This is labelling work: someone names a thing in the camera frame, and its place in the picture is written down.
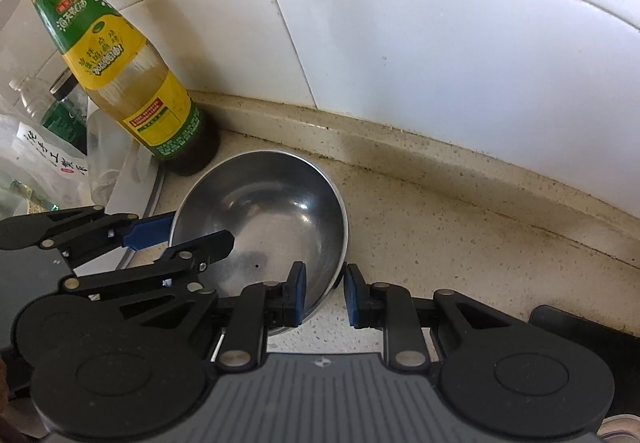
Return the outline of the steel bowl back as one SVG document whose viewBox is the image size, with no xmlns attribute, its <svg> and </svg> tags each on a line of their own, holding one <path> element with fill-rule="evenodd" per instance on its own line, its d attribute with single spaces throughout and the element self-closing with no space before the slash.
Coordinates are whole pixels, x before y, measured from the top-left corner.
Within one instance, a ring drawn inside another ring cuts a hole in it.
<svg viewBox="0 0 640 443">
<path fill-rule="evenodd" d="M 169 243 L 177 246 L 226 229 L 228 257 L 204 272 L 204 284 L 233 297 L 250 284 L 284 281 L 306 265 L 304 319 L 311 319 L 340 276 L 349 241 L 343 197 L 306 158 L 278 150 L 232 156 L 208 170 L 176 211 Z"/>
</svg>

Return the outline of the clear plastic bag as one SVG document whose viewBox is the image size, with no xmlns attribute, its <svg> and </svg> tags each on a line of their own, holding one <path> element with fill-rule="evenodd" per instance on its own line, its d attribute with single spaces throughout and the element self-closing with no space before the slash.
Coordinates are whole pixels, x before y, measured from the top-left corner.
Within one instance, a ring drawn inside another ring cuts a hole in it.
<svg viewBox="0 0 640 443">
<path fill-rule="evenodd" d="M 18 100 L 1 103 L 1 187 L 46 210 L 96 205 L 90 180 L 122 168 L 133 141 L 88 101 L 87 154 L 40 124 L 51 105 L 46 81 L 17 76 L 9 88 Z"/>
</svg>

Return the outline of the white rotating condiment tray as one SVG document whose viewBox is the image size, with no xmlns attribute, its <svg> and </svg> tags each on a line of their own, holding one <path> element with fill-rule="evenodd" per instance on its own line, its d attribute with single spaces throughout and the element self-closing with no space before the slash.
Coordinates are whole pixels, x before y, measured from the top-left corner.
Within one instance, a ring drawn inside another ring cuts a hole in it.
<svg viewBox="0 0 640 443">
<path fill-rule="evenodd" d="M 136 214 L 139 218 L 153 215 L 160 190 L 164 183 L 162 167 L 151 153 L 132 141 L 127 155 L 122 159 L 122 168 L 107 169 L 90 180 L 91 198 L 105 212 Z M 79 276 L 122 270 L 134 258 L 131 248 L 116 248 L 100 255 L 76 269 Z"/>
</svg>

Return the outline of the green label fish sauce bottle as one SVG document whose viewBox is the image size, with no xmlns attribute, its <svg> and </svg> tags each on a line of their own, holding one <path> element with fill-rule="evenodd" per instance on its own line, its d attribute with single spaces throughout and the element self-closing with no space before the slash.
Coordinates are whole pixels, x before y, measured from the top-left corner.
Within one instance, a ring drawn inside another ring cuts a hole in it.
<svg viewBox="0 0 640 443">
<path fill-rule="evenodd" d="M 55 79 L 49 93 L 51 105 L 40 124 L 86 155 L 88 96 L 69 68 Z"/>
</svg>

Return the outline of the yellow green cooking wine bottle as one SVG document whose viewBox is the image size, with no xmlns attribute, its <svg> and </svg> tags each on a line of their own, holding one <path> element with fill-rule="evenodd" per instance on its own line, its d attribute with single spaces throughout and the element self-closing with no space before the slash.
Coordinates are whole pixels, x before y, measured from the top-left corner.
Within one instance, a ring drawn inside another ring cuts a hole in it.
<svg viewBox="0 0 640 443">
<path fill-rule="evenodd" d="M 91 101 L 166 168 L 190 176 L 214 158 L 219 128 L 136 26 L 106 0 L 32 0 Z"/>
</svg>

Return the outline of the black gas stove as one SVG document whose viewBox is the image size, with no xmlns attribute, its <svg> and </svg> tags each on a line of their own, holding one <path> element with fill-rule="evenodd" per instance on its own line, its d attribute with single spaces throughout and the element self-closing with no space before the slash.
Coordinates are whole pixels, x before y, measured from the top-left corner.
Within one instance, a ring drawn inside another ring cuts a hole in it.
<svg viewBox="0 0 640 443">
<path fill-rule="evenodd" d="M 605 442 L 639 441 L 639 338 L 564 312 L 538 305 L 529 323 L 596 353 L 612 371 L 612 405 L 598 431 Z"/>
</svg>

